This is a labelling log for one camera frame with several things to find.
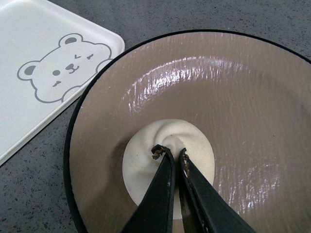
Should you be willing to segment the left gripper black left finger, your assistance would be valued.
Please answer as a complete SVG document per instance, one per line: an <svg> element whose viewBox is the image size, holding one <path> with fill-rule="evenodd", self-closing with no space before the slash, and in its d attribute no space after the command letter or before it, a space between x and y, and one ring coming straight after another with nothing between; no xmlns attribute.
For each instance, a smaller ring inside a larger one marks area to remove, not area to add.
<svg viewBox="0 0 311 233"><path fill-rule="evenodd" d="M153 158L162 161L137 209L122 229L123 233L171 233L175 192L175 162L171 150L155 145Z"/></svg>

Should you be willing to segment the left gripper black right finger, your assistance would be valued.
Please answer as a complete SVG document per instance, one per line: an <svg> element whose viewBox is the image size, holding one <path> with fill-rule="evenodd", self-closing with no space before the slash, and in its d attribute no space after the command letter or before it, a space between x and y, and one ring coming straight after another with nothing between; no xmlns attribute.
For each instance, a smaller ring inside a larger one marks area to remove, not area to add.
<svg viewBox="0 0 311 233"><path fill-rule="evenodd" d="M186 233L254 233L218 194L183 148L179 154L179 198Z"/></svg>

